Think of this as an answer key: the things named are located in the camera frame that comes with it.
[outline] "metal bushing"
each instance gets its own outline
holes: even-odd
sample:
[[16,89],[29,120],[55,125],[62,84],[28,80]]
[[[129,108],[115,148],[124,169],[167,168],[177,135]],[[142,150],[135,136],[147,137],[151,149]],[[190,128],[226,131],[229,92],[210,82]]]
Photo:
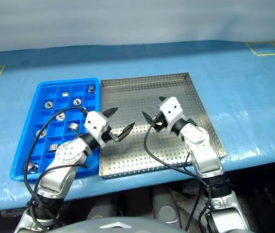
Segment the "metal bushing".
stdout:
[[38,172],[39,164],[29,162],[29,165],[27,166],[27,173],[35,174]]
[[81,105],[81,103],[82,103],[82,100],[81,100],[80,98],[74,99],[74,100],[73,100],[73,104],[74,104],[75,106],[79,106],[79,105]]
[[51,109],[52,107],[53,107],[52,101],[48,101],[47,103],[45,103],[45,109]]
[[95,89],[94,89],[94,86],[93,86],[93,85],[90,85],[90,86],[88,87],[88,93],[89,93],[89,94],[95,93]]
[[63,120],[65,120],[65,113],[60,113],[60,114],[56,115],[55,119],[57,121],[63,121]]
[[[37,135],[39,134],[39,132],[40,132],[40,130],[38,130],[38,131],[36,132],[36,134],[35,134],[36,137],[37,137]],[[44,130],[41,132],[41,134],[39,135],[39,138],[45,137],[46,134],[47,134],[47,130],[44,129]]]
[[48,151],[49,151],[49,152],[55,152],[55,151],[58,149],[58,147],[59,147],[59,144],[51,144],[51,145],[49,146]]
[[79,125],[77,123],[70,123],[68,128],[72,131],[72,132],[78,132],[78,129],[79,129]]
[[63,97],[68,97],[68,96],[69,96],[69,92],[68,92],[68,91],[64,91],[64,92],[62,93],[62,96],[63,96]]

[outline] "perforated metal tray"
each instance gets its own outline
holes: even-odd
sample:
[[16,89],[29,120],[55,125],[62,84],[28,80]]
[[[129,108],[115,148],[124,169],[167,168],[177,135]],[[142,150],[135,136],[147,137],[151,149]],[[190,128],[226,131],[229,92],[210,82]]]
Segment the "perforated metal tray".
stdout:
[[[101,81],[101,109],[118,107],[111,117],[113,133],[121,133],[126,125],[136,122],[131,133],[120,143],[108,143],[100,152],[99,175],[104,178],[164,169],[144,150],[143,141],[149,127],[142,111],[154,117],[159,112],[159,96],[177,97],[184,115],[192,118],[210,134],[210,144],[219,157],[226,156],[203,104],[188,73]],[[176,135],[151,130],[147,145],[156,156],[180,166],[188,150]]]

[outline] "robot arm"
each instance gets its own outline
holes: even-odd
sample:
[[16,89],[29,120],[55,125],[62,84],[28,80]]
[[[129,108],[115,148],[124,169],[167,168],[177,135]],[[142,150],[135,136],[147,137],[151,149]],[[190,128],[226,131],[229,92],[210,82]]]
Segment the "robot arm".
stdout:
[[116,111],[117,108],[109,109],[103,113],[88,112],[84,124],[87,133],[80,133],[72,141],[64,142],[58,147],[47,170],[58,166],[67,167],[51,170],[41,178],[36,193],[43,206],[33,200],[32,206],[23,213],[15,233],[41,232],[43,230],[35,223],[33,214],[45,228],[53,227],[54,219],[46,212],[46,207],[54,216],[58,217],[59,209],[75,179],[78,165],[83,165],[94,149],[103,148],[105,143],[110,140],[120,142],[133,129],[134,123],[124,128],[120,135],[111,132],[109,117]]
[[210,233],[227,233],[235,229],[250,230],[238,199],[228,185],[225,172],[217,153],[210,145],[208,132],[191,120],[185,120],[183,109],[176,97],[160,97],[160,112],[157,119],[143,113],[147,122],[156,131],[166,128],[175,133],[190,151],[194,170],[210,188],[210,211],[206,214]]

